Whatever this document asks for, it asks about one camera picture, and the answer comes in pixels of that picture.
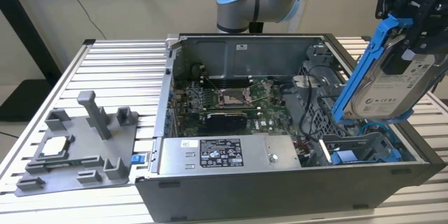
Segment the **circuit board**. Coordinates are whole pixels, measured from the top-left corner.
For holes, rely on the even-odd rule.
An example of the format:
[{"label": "circuit board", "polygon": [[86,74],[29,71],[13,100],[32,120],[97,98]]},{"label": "circuit board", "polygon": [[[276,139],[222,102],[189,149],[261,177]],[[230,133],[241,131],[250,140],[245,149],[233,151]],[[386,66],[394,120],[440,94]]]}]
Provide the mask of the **circuit board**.
[{"label": "circuit board", "polygon": [[[266,78],[250,79],[244,88],[204,88],[190,82],[176,90],[177,130],[180,137],[213,135],[296,135],[278,86]],[[236,115],[245,127],[222,126],[210,130],[210,116]]]}]

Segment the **sticker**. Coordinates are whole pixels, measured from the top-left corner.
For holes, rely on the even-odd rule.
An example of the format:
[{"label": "sticker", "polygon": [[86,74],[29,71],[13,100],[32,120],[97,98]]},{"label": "sticker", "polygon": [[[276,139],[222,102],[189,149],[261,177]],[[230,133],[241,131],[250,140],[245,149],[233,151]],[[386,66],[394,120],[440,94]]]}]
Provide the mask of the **sticker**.
[{"label": "sticker", "polygon": [[246,44],[237,44],[236,49],[237,50],[246,50]]},{"label": "sticker", "polygon": [[197,147],[198,146],[198,140],[182,140],[180,142],[181,147]]},{"label": "sticker", "polygon": [[69,164],[57,164],[57,165],[45,165],[48,168],[60,168],[60,167],[66,167],[70,166]]},{"label": "sticker", "polygon": [[434,62],[433,56],[416,58],[400,75],[381,73],[370,84],[368,93],[358,96],[356,111],[362,116],[389,116],[420,82]]},{"label": "sticker", "polygon": [[238,138],[200,141],[200,164],[204,168],[244,166],[241,142]]}]

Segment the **black stand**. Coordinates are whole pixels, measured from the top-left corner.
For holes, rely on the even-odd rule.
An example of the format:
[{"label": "black stand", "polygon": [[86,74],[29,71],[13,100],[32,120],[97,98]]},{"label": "black stand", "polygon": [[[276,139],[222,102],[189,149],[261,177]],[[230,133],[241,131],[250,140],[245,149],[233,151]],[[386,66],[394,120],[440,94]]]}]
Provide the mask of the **black stand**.
[{"label": "black stand", "polygon": [[24,80],[0,106],[0,121],[29,121],[50,89],[46,80]]},{"label": "black stand", "polygon": [[249,23],[249,33],[250,34],[261,34],[262,33],[262,22],[250,22]]},{"label": "black stand", "polygon": [[0,106],[0,121],[29,121],[61,72],[18,0],[0,0],[1,12],[30,54],[45,80],[24,80]]}]

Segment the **white wall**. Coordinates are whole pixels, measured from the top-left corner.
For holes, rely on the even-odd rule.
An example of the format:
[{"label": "white wall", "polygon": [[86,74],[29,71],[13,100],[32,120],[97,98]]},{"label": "white wall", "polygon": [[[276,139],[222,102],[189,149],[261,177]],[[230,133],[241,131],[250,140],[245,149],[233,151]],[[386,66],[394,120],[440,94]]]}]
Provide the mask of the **white wall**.
[{"label": "white wall", "polygon": [[298,32],[336,36],[373,35],[377,0],[306,0]]},{"label": "white wall", "polygon": [[0,12],[0,85],[16,85],[25,79],[42,78],[33,58]]},{"label": "white wall", "polygon": [[[76,0],[20,0],[52,54],[66,67],[82,41],[101,38]],[[108,39],[162,39],[168,33],[213,33],[214,0],[80,0]],[[285,32],[288,24],[266,24]]]},{"label": "white wall", "polygon": [[434,95],[438,99],[448,99],[448,77],[445,76],[442,78],[442,81],[438,83],[436,91],[434,91]]}]

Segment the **black pole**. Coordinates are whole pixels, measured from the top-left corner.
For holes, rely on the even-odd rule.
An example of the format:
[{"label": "black pole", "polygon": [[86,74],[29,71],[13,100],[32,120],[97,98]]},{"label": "black pole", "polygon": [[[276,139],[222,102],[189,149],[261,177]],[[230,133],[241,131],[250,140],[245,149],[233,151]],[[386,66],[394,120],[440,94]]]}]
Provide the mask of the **black pole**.
[{"label": "black pole", "polygon": [[20,1],[0,0],[0,9],[49,85],[54,86],[61,72]]},{"label": "black pole", "polygon": [[262,34],[262,22],[250,22],[249,23],[249,33],[250,34]]}]

